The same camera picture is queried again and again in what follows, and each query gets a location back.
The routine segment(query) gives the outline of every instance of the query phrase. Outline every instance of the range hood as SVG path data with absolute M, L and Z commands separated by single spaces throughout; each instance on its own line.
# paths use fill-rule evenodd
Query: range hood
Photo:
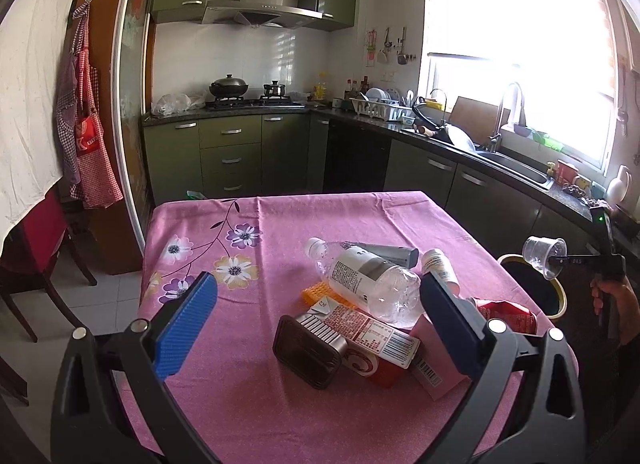
M 203 24 L 244 24 L 295 29 L 306 26 L 322 13 L 285 6 L 283 0 L 208 1 Z

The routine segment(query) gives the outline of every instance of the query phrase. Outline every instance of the white dish rack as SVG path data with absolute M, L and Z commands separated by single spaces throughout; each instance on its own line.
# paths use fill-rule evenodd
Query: white dish rack
M 412 114 L 409 107 L 402 107 L 398 104 L 366 101 L 357 98 L 351 98 L 351 102 L 356 114 L 382 119 L 383 121 L 400 121 L 402 116 L 410 116 Z

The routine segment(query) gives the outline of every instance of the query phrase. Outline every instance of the blue gripper pad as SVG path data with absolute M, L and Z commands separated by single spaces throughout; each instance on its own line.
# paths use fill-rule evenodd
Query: blue gripper pad
M 475 380 L 484 366 L 480 347 L 485 319 L 469 301 L 454 296 L 432 273 L 421 278 L 420 302 L 458 372 Z
M 156 340 L 154 371 L 161 381 L 180 371 L 218 301 L 218 284 L 212 274 L 203 271 L 188 293 Z

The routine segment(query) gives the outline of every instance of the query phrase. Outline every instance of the clear plastic cup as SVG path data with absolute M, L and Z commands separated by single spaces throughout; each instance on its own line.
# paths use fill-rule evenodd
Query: clear plastic cup
M 566 243 L 563 239 L 529 237 L 522 247 L 522 256 L 547 280 L 553 280 L 560 273 L 561 267 L 550 266 L 549 257 L 565 257 Z

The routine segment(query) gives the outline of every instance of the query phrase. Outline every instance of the cutting board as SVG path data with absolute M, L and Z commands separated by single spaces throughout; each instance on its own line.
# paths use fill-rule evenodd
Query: cutting board
M 494 134 L 497 113 L 496 105 L 458 96 L 451 110 L 449 123 L 460 127 L 474 143 L 482 145 Z M 508 113 L 509 109 L 505 109 L 503 123 L 507 121 Z

